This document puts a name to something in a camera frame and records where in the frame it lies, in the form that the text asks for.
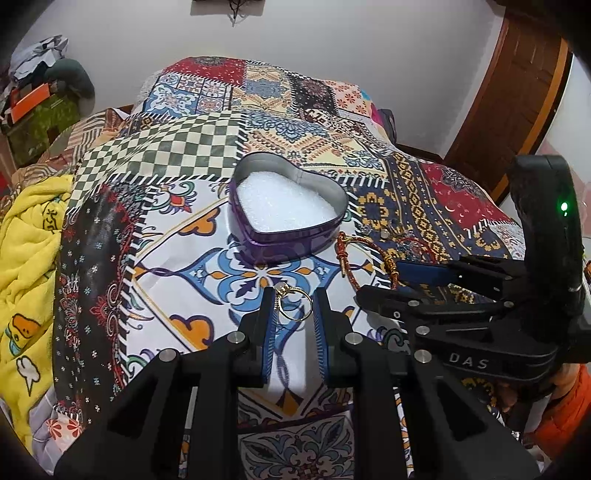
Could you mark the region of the right hand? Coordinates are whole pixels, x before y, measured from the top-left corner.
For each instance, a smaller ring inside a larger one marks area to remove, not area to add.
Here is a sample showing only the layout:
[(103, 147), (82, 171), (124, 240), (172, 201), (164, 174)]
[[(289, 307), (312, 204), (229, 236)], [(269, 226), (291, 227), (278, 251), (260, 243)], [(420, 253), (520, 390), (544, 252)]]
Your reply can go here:
[[(549, 380), (553, 386), (552, 400), (566, 396), (575, 386), (580, 371), (579, 364), (563, 364), (557, 373)], [(500, 409), (508, 412), (518, 401), (518, 393), (505, 382), (500, 382), (497, 387), (500, 398)]]

